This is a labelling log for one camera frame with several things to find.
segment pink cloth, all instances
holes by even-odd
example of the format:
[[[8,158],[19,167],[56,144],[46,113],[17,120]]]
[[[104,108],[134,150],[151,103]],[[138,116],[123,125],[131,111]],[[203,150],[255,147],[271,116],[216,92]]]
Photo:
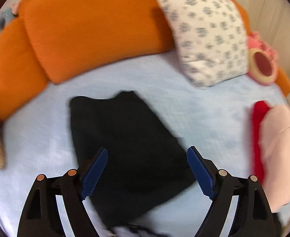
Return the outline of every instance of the pink cloth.
[[[263,189],[272,212],[290,202],[290,108],[277,105],[261,122]]]
[[[261,37],[259,36],[258,32],[254,31],[251,32],[250,35],[247,37],[247,46],[248,49],[258,48],[263,51],[271,61],[275,62],[278,59],[278,53],[276,50],[273,50],[268,43],[264,42]]]

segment blue gripper pad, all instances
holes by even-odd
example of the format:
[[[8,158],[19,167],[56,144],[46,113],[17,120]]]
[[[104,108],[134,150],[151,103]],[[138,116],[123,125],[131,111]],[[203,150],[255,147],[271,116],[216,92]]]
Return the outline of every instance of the blue gripper pad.
[[[94,159],[87,173],[84,175],[81,181],[81,200],[91,196],[96,184],[108,162],[108,151],[102,149],[102,151]]]
[[[188,149],[187,160],[194,176],[196,177],[196,180],[198,181],[201,187],[203,194],[208,196],[211,200],[214,199],[216,196],[216,192],[214,191],[215,185],[215,175],[213,174],[214,170],[212,170],[213,172],[209,172],[207,166],[204,164],[204,161],[209,160],[203,159],[194,146],[191,146]]]

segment orange sofa backrest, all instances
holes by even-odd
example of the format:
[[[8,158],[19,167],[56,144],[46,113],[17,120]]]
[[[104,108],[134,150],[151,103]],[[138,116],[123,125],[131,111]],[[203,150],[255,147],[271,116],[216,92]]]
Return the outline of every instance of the orange sofa backrest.
[[[0,121],[40,93],[47,83],[23,21],[16,18],[0,33]]]
[[[173,47],[156,0],[29,0],[23,19],[35,55],[55,84]]]

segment black garment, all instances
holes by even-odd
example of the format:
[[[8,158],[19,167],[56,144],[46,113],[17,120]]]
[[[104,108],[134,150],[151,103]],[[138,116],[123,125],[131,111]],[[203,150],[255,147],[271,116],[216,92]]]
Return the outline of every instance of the black garment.
[[[70,115],[79,164],[100,147],[108,150],[90,197],[108,229],[126,225],[195,181],[186,152],[134,92],[109,100],[75,97]]]

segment light blue bedsheet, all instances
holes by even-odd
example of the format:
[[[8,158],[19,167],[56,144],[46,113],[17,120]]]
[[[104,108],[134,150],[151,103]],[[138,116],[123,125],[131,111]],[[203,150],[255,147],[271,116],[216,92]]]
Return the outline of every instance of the light blue bedsheet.
[[[77,168],[72,145],[69,100],[84,95],[107,99],[120,90],[136,90],[187,149],[194,145],[204,158],[231,175],[251,173],[249,110],[258,100],[284,104],[276,85],[265,87],[239,76],[205,90],[193,87],[176,66],[174,52],[120,61],[60,85],[50,84],[38,97],[5,123],[3,140],[7,167],[0,171],[0,220],[10,237],[16,236],[20,214],[36,176],[63,175]],[[222,236],[227,236],[236,207],[233,200]],[[73,236],[61,197],[58,197],[67,236]],[[174,237],[192,237],[202,223],[211,201],[197,183],[169,202],[148,212],[138,223]],[[90,201],[87,212],[100,236],[106,236]],[[284,222],[290,203],[282,208]]]

